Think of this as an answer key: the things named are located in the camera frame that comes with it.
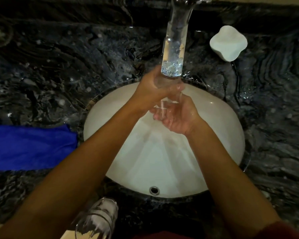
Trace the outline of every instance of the blue cloth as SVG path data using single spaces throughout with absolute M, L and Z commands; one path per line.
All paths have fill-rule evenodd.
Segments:
M 0 125 L 0 170 L 53 168 L 76 149 L 76 137 L 66 125 L 49 129 Z

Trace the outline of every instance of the marble countertop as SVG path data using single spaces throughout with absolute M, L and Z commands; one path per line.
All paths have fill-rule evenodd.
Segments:
M 138 81 L 162 57 L 164 29 L 13 21 L 0 48 L 0 124 L 78 132 L 91 106 Z M 184 81 L 211 92 L 237 112 L 246 137 L 247 175 L 283 220 L 299 229 L 299 37 L 246 35 L 232 63 L 209 47 L 214 33 L 189 31 Z M 49 172 L 0 171 L 0 223 Z M 105 179 L 96 194 L 120 207 L 113 238 L 161 230 L 193 238 L 230 238 L 209 193 L 160 199 Z

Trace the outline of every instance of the person's right hand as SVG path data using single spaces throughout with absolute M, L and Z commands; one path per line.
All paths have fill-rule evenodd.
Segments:
M 161 120 L 170 131 L 187 136 L 198 123 L 204 121 L 199 116 L 191 97 L 181 93 L 178 102 L 164 102 L 166 109 L 152 108 L 150 112 L 154 114 L 153 119 Z

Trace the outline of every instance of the faucet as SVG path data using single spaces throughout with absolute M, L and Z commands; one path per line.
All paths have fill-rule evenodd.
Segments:
M 161 73 L 177 79 L 182 74 L 188 21 L 194 7 L 211 0 L 171 0 L 171 15 L 163 47 Z

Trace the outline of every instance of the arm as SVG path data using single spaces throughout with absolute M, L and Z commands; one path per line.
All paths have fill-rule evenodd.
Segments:
M 183 84 L 156 88 L 160 67 L 146 74 L 131 99 L 95 134 L 55 167 L 1 229 L 0 238 L 60 238 L 100 185 L 136 122 Z
M 187 137 L 208 189 L 231 230 L 239 237 L 251 238 L 266 226 L 280 221 L 269 201 L 231 159 L 214 131 L 199 116 L 192 99 L 182 95 L 179 104 L 165 106 L 168 111 L 163 124 Z M 158 120 L 157 109 L 151 109 L 151 112 Z

